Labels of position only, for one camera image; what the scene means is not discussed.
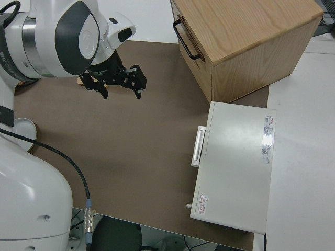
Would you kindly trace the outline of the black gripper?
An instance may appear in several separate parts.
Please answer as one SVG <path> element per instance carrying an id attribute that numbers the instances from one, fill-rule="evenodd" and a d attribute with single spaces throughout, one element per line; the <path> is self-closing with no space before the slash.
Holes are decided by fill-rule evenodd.
<path id="1" fill-rule="evenodd" d="M 147 79 L 139 65 L 126 69 L 117 51 L 104 62 L 91 65 L 88 73 L 80 75 L 80 80 L 87 90 L 99 92 L 104 99 L 108 97 L 108 91 L 104 84 L 124 84 L 126 88 L 133 90 L 137 99 L 141 98 L 146 88 Z"/>

